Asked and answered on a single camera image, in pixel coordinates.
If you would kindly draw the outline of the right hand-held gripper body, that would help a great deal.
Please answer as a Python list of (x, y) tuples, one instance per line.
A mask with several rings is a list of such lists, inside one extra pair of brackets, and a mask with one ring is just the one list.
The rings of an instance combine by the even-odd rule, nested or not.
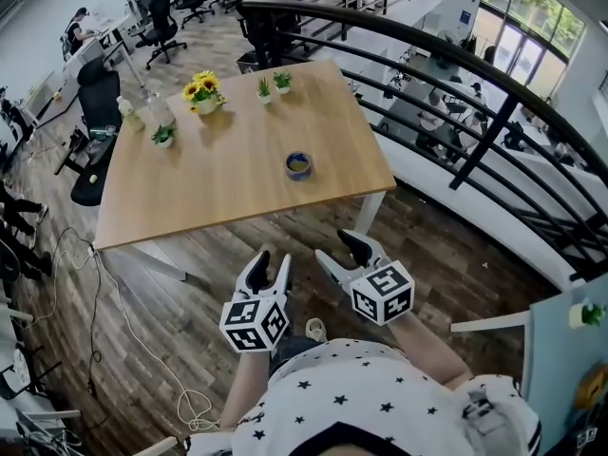
[(347, 284), (352, 308), (378, 326), (411, 311), (415, 282), (404, 265), (384, 263)]

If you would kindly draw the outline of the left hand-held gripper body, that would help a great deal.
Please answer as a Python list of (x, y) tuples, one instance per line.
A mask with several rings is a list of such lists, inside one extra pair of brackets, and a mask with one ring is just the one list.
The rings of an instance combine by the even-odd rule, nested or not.
[(235, 352), (271, 352), (288, 328), (287, 296), (255, 295), (223, 305), (219, 329)]

